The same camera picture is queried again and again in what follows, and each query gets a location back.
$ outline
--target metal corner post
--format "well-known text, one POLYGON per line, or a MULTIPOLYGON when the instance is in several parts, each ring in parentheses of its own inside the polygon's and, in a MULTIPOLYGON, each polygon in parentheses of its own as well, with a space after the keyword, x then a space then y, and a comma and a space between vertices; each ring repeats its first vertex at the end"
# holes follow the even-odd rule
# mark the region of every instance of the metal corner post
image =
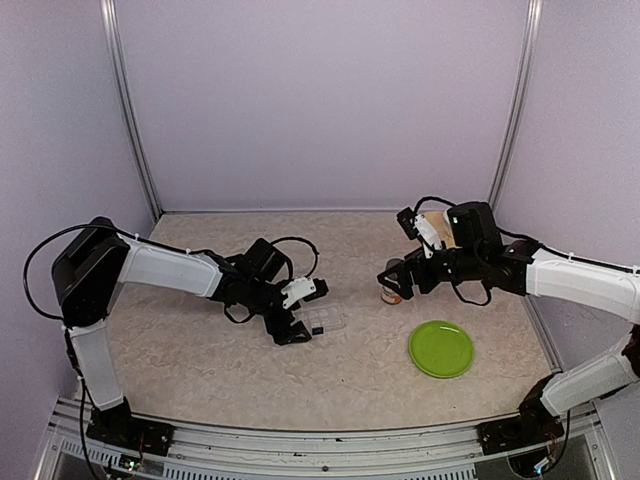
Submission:
POLYGON ((524 39, 522 42, 522 53, 520 54, 516 89, 511 102, 507 130, 502 141, 498 168, 496 169, 496 173, 493 177, 493 183, 489 193, 489 205, 491 205, 491 208, 494 210, 498 205, 500 195, 504 188, 507 171, 509 169, 509 164, 511 163, 513 149, 516 144, 516 136, 520 126, 520 119, 522 118, 522 112, 524 111, 527 87, 529 84, 529 78, 531 77, 533 57, 538 39, 540 16, 542 14, 542 2, 543 0, 529 0, 529 11, 527 14, 524 39))
POLYGON ((111 55, 111 63, 113 65, 116 78, 118 96, 120 97, 120 105, 122 107, 127 131, 129 133, 129 140, 131 141, 131 148, 133 150, 133 158, 135 160, 136 169, 138 170, 138 175, 140 176, 147 205, 151 211, 154 222, 157 223, 163 211, 160 207, 156 188, 153 183, 153 178, 151 177, 149 164, 147 163, 147 159, 142 148, 140 131, 133 111, 133 103, 131 101, 129 85, 127 83, 124 54, 122 51, 122 44, 120 42, 120 34, 118 32, 115 0, 100 0, 100 7, 102 10, 102 21, 104 23, 105 35, 107 37, 107 46, 111 55))

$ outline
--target green paper plate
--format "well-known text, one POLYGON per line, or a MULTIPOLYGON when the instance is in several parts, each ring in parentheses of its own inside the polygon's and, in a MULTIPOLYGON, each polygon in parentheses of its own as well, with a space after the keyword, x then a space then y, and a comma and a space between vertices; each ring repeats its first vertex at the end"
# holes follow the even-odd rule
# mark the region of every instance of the green paper plate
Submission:
POLYGON ((409 354, 416 366, 436 378, 453 378, 473 363, 473 342, 457 325, 442 320, 416 328, 409 339, 409 354))

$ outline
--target lavender wall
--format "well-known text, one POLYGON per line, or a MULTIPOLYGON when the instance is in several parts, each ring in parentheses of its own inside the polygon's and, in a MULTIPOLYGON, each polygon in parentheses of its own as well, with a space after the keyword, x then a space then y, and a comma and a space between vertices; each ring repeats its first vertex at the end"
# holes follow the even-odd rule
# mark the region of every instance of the lavender wall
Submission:
MULTIPOLYGON (((70 224, 109 215, 150 229, 112 81, 99 2, 0 2, 0 478, 26 479, 53 405, 75 378, 60 324, 22 292, 27 253, 70 224)), ((31 283, 55 311, 45 251, 31 283)))
MULTIPOLYGON (((640 4, 549 0, 514 162, 498 209, 509 230, 565 251, 640 263, 640 4)), ((630 330, 610 315, 540 300, 566 367, 630 330)), ((598 406, 623 478, 637 479, 640 388, 598 406)))
POLYGON ((118 2, 163 207, 486 198, 527 3, 118 2))

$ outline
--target white robot arm segment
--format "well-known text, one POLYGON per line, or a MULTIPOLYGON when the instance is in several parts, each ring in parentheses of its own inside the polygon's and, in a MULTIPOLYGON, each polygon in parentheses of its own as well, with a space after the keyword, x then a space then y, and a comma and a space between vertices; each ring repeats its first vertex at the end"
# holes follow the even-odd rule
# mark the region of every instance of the white robot arm segment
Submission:
POLYGON ((640 324, 640 277, 538 250, 527 267, 527 293, 594 307, 640 324))

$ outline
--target wire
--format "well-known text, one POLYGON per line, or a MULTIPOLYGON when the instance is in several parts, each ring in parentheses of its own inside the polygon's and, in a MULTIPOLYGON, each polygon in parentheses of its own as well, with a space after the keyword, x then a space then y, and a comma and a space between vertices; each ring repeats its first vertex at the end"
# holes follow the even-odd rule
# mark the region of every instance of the wire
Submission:
POLYGON ((442 203, 444 205, 447 205, 449 207, 455 207, 456 204, 446 200, 444 198, 441 197, 433 197, 433 196, 428 196, 428 197, 422 197, 420 200, 418 200, 418 203, 416 203, 416 206, 413 207, 413 214, 414 215, 418 215, 418 210, 420 210, 420 207, 422 206, 423 203, 425 202, 439 202, 442 203))
POLYGON ((567 444, 569 443, 569 430, 570 430, 570 428, 571 428, 571 410, 567 410, 567 428, 565 429, 564 442, 562 442, 562 448, 560 449, 560 453, 558 454, 558 456, 553 459, 553 463, 551 464, 551 466, 549 468, 547 468, 546 470, 542 471, 543 475, 546 475, 551 470, 556 468, 558 466, 558 463, 560 463, 560 460, 562 460, 564 452, 567 449, 567 444))
POLYGON ((474 302, 473 300, 467 300, 466 298, 464 298, 460 293, 460 290, 458 290, 458 287, 456 286, 456 284, 451 282, 451 288, 453 288, 453 291, 456 294, 456 297, 458 297, 458 300, 460 300, 462 303, 468 303, 469 305, 476 305, 478 307, 486 307, 491 303, 491 290, 489 290, 484 285, 483 287, 484 287, 485 293, 487 294, 487 299, 484 301, 484 303, 480 303, 480 302, 474 302))
MULTIPOLYGON (((434 202, 440 202, 444 205, 448 205, 449 207, 455 207, 456 204, 451 202, 450 200, 446 200, 444 198, 441 197, 434 197, 434 196, 427 196, 427 197, 422 197, 420 200, 418 200, 418 203, 416 203, 416 206, 413 209, 413 213, 414 215, 418 214, 418 210, 420 209, 420 207, 422 206, 423 203, 428 202, 428 201, 434 201, 434 202)), ((502 233, 503 235, 506 235, 507 237, 511 237, 511 238, 517 238, 520 240, 526 240, 528 242, 531 242, 537 246, 539 246, 541 249, 546 250, 549 253, 552 253, 554 255, 558 255, 559 257, 565 258, 567 260, 571 259, 574 262, 580 262, 580 263, 586 263, 587 265, 593 265, 596 267, 603 267, 603 268, 610 268, 612 270, 616 270, 618 272, 624 272, 624 273, 635 273, 635 270, 631 267, 625 267, 622 265, 615 265, 612 263, 607 263, 607 262, 601 262, 598 260, 592 260, 590 258, 584 258, 584 257, 575 257, 573 255, 569 255, 567 253, 561 252, 559 250, 556 250, 555 248, 551 248, 546 246, 544 243, 542 243, 540 240, 537 240, 529 235, 525 235, 523 233, 513 233, 513 232, 509 232, 508 230, 505 230, 503 228, 498 227, 498 231, 500 233, 502 233)))
MULTIPOLYGON (((311 270, 309 270, 309 273, 305 275, 305 277, 310 277, 311 275, 313 275, 313 272, 315 272, 316 268, 318 267, 318 257, 320 256, 320 252, 318 252, 318 249, 313 244, 313 242, 303 237, 280 237, 274 240, 273 242, 271 242, 271 245, 277 245, 278 243, 282 243, 282 242, 304 243, 305 245, 308 245, 309 248, 311 248, 311 251, 313 252, 313 266, 311 267, 311 270)), ((289 276, 291 277, 290 280, 293 280, 293 264, 291 264, 291 271, 289 276)))
POLYGON ((132 233, 129 233, 129 232, 121 230, 121 229, 119 229, 117 227, 114 227, 113 225, 84 223, 84 224, 74 225, 72 227, 68 227, 68 228, 65 228, 63 230, 60 230, 60 231, 54 233, 53 235, 47 237, 45 240, 40 242, 33 250, 31 250, 31 253, 29 253, 29 255, 27 256, 27 259, 24 262, 24 268, 22 270, 22 286, 24 287, 24 293, 27 296, 27 301, 29 302, 29 305, 31 305, 31 308, 33 308, 36 312, 38 312, 41 316, 43 316, 45 318, 49 318, 51 320, 64 320, 64 318, 62 316, 60 316, 60 315, 54 315, 52 313, 45 312, 33 300, 33 297, 31 295, 31 291, 29 289, 29 267, 31 266, 31 261, 33 260, 33 258, 36 256, 36 254, 40 250, 42 250, 44 247, 46 247, 48 244, 50 244, 54 240, 62 237, 63 235, 66 235, 68 233, 75 232, 77 230, 84 230, 86 228, 108 230, 110 232, 115 232, 115 233, 117 233, 119 235, 122 235, 123 237, 127 237, 127 238, 129 238, 131 240, 136 240, 136 241, 141 242, 141 243, 146 243, 147 245, 152 245, 154 247, 164 248, 164 249, 169 250, 169 251, 174 252, 174 253, 180 253, 180 254, 185 254, 185 255, 188 255, 189 253, 191 253, 191 254, 195 253, 195 252, 187 252, 187 250, 183 250, 181 248, 176 248, 176 247, 173 247, 171 245, 166 245, 164 243, 154 242, 153 240, 142 238, 142 237, 140 237, 138 235, 134 235, 132 233))
POLYGON ((84 438, 84 405, 87 399, 87 384, 82 377, 80 378, 80 382, 82 384, 82 398, 80 400, 80 442, 82 443, 82 453, 84 454, 84 459, 87 462, 87 467, 89 467, 91 476, 95 480, 100 480, 100 477, 98 477, 96 471, 93 469, 93 465, 91 464, 89 452, 87 451, 87 442, 84 438))

